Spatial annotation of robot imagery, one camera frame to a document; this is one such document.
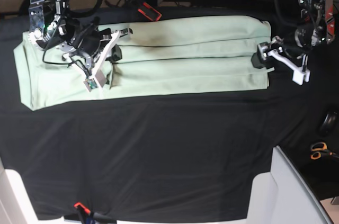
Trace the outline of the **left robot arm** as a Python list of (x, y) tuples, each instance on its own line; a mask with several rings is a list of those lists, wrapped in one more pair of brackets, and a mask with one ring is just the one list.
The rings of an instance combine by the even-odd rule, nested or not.
[(333, 0), (296, 0), (300, 21), (283, 16), (282, 0), (274, 0), (279, 21), (293, 29), (285, 37), (274, 36), (270, 42), (257, 45), (251, 58), (254, 68), (265, 68), (271, 60), (285, 64), (293, 71), (292, 80), (298, 85), (309, 82), (308, 56), (315, 47), (330, 44), (335, 39)]

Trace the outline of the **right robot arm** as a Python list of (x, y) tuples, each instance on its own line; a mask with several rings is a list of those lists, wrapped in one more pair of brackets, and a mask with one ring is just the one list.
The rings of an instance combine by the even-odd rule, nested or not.
[(97, 0), (92, 9), (81, 13), (70, 10), (70, 0), (30, 0), (28, 9), (31, 43), (43, 52), (54, 47), (60, 49), (63, 54), (59, 65), (73, 67), (89, 92), (107, 84), (103, 64), (121, 60), (118, 40), (132, 34), (130, 28), (99, 30), (98, 17), (88, 24), (79, 21), (93, 15), (102, 1)]

